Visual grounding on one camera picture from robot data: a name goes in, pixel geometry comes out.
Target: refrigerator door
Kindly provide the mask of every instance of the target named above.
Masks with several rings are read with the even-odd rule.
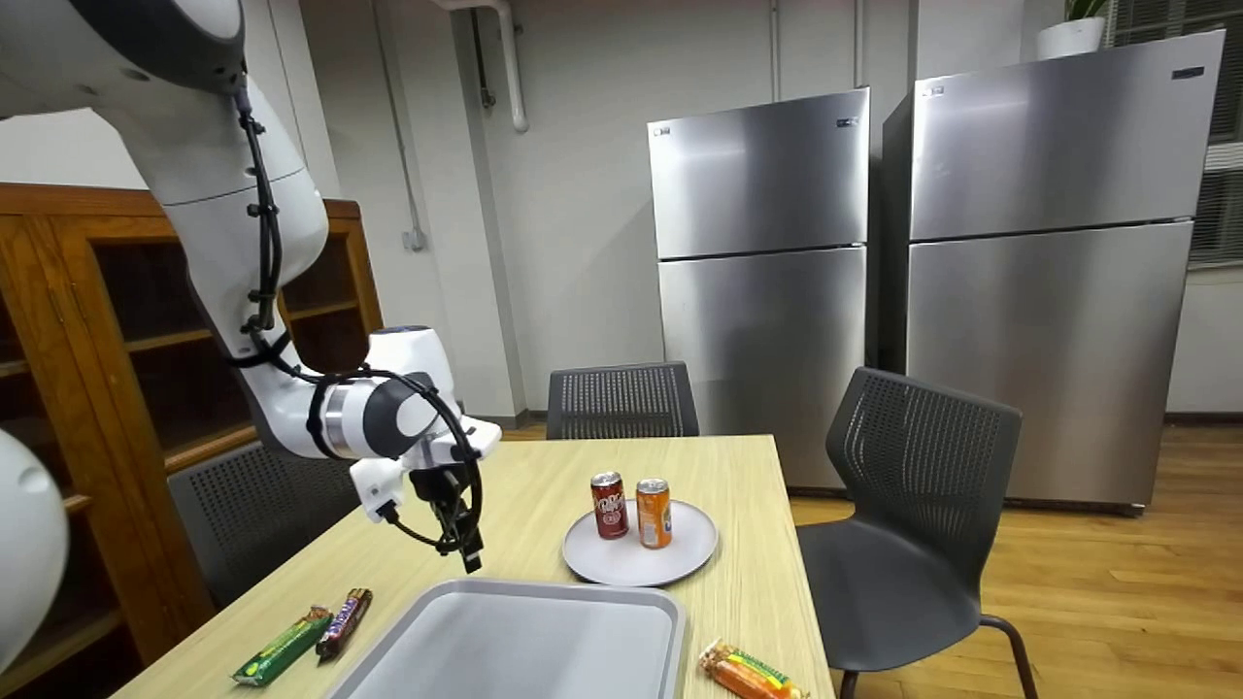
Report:
[[[825,440],[864,364],[864,291],[864,248],[659,265],[703,434],[776,434],[788,487],[838,488]]]
[[[917,83],[909,235],[1193,216],[1219,50],[1206,30]]]
[[[654,122],[648,157],[659,257],[864,242],[867,109],[867,94],[834,94]]]
[[[1009,498],[1145,503],[1193,226],[909,248],[909,377],[1023,412]]]

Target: wooden cabinet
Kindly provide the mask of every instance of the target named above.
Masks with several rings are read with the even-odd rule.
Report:
[[[327,213],[327,252],[279,304],[309,364],[351,369],[380,314],[358,204]],[[136,668],[213,615],[167,474],[253,443],[258,422],[148,194],[0,186],[0,296],[0,426],[50,467],[75,523],[9,695],[99,647]]]

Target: wooden table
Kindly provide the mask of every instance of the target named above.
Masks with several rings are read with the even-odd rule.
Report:
[[[483,470],[485,553],[477,577],[504,581],[570,581],[561,544],[591,510],[591,474],[622,470],[630,487],[637,479],[670,479],[672,498],[698,503],[723,531],[719,557],[698,576],[670,585],[687,615],[685,695],[727,695],[697,673],[697,656],[711,642],[749,647],[816,699],[832,695],[775,440],[503,443]],[[422,501],[408,498],[402,512],[419,531],[435,531]],[[122,695],[230,695],[236,690],[236,664],[309,607],[340,611],[351,585],[368,585],[378,603],[346,656],[320,668],[314,654],[309,654],[266,690],[327,695],[428,585],[452,577],[461,577],[459,557],[439,560],[397,529],[353,512],[122,686]]]

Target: red soda can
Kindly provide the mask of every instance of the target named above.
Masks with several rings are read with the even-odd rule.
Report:
[[[599,536],[602,540],[622,540],[630,531],[622,474],[619,470],[596,474],[591,479],[591,501],[596,501]]]
[[[670,483],[645,479],[632,488],[632,512],[637,512],[637,544],[645,549],[670,549],[672,523],[670,523]]]

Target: gray chair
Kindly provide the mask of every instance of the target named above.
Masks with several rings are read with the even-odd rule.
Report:
[[[859,673],[924,660],[981,625],[1003,628],[1026,695],[1023,632],[981,611],[1023,421],[1009,406],[859,369],[829,431],[856,518],[802,529],[829,664]]]
[[[549,440],[698,434],[687,364],[599,364],[549,377]]]
[[[262,443],[197,463],[167,479],[167,488],[218,607],[358,503],[346,463],[297,459]]]

